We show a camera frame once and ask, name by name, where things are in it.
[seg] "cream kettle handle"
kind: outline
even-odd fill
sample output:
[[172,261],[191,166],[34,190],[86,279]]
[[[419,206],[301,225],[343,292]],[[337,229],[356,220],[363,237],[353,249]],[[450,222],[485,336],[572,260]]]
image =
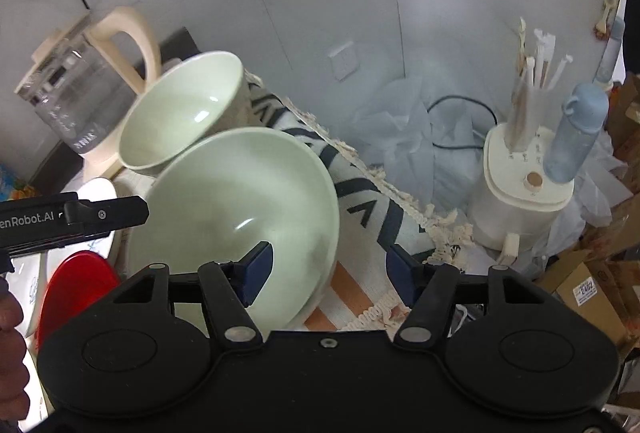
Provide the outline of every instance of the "cream kettle handle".
[[[111,38],[119,32],[129,34],[140,48],[145,62],[145,79],[140,77],[111,41]],[[84,34],[89,43],[138,95],[143,94],[161,76],[162,63],[158,42],[146,20],[132,7],[116,7],[100,22],[87,29]]]

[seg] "orange stripe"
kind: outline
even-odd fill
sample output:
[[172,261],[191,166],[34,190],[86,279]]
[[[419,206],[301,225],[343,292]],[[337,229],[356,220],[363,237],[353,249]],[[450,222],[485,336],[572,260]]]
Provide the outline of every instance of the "orange stripe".
[[335,332],[337,328],[327,316],[319,309],[316,308],[311,315],[305,321],[306,328],[312,332]]
[[347,272],[340,262],[335,265],[335,274],[331,280],[331,288],[334,289],[338,298],[347,305],[355,316],[359,316],[369,307],[373,306],[373,302],[364,294],[360,285],[356,283],[351,277],[351,274]]

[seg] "electric kettle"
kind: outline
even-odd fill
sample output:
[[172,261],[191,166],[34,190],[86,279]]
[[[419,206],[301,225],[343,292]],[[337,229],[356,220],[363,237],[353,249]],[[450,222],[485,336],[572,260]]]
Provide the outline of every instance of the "electric kettle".
[[[125,32],[142,52],[145,79],[111,38]],[[84,158],[84,178],[111,177],[127,111],[161,74],[160,48],[144,18],[116,7],[93,24],[89,14],[56,29],[31,56],[34,66],[15,89],[36,114]]]

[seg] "cardboard box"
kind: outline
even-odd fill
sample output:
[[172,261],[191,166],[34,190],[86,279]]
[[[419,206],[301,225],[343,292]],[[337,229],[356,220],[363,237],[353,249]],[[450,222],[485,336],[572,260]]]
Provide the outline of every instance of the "cardboard box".
[[629,333],[640,337],[640,261],[607,261],[626,315],[619,314]]
[[633,194],[640,193],[640,126],[615,150],[614,155],[628,164],[622,184]]
[[590,227],[580,241],[589,249],[587,260],[608,259],[640,244],[640,194],[611,210],[613,221],[607,227]]
[[640,93],[640,78],[635,74],[627,74],[625,83],[617,92],[616,99],[614,100],[613,96],[610,99],[611,104],[615,104],[609,110],[605,129],[611,136],[614,150],[622,146],[640,128],[636,121],[626,115],[631,103],[638,101],[638,93]]
[[[607,297],[607,292],[614,292],[612,286],[605,291],[598,282],[598,267],[601,265],[593,264],[591,267],[594,272],[591,272],[585,264],[589,252],[574,251],[562,255],[536,284],[547,292],[558,295],[567,307],[607,334],[618,347],[620,358],[624,359],[635,346],[637,338],[628,332],[616,308]],[[586,292],[580,290],[585,286],[588,287]],[[622,310],[625,318],[624,304],[616,300],[616,305]]]
[[618,318],[620,318],[622,324],[625,325],[627,322],[629,322],[629,314],[626,310],[625,303],[622,301],[622,296],[620,296],[620,291],[618,290],[618,286],[616,285],[616,280],[609,270],[608,263],[609,262],[606,262],[604,260],[594,260],[589,261],[586,266],[588,266],[587,269],[589,270],[589,272],[591,272],[591,275],[595,278],[598,286],[602,289],[605,296],[609,300],[609,303],[616,311]]

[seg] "red plastic lid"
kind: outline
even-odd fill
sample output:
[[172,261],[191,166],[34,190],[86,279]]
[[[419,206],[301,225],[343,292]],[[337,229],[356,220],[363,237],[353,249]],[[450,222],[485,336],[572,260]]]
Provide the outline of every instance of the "red plastic lid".
[[120,284],[107,261],[92,251],[79,251],[53,273],[42,302],[36,345]]

